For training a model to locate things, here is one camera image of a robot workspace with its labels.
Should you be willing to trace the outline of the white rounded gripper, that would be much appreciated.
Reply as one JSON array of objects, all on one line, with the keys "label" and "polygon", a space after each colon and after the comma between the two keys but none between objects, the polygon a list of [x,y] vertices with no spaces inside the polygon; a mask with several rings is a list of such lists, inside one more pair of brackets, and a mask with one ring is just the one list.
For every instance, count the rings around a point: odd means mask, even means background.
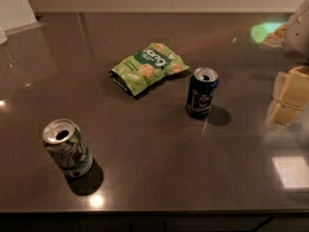
[{"label": "white rounded gripper", "polygon": [[[294,63],[309,64],[309,0],[303,0],[289,18],[283,52]],[[309,102],[309,67],[294,66],[288,72],[279,72],[273,97],[288,107],[303,108]]]}]

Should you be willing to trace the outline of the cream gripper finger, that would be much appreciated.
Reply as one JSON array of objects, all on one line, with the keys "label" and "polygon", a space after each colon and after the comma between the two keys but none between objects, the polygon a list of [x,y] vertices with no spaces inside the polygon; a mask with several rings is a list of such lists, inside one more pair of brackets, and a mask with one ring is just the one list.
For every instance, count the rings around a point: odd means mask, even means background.
[{"label": "cream gripper finger", "polygon": [[287,127],[298,115],[298,110],[272,101],[267,110],[265,126],[270,130],[281,130]]}]

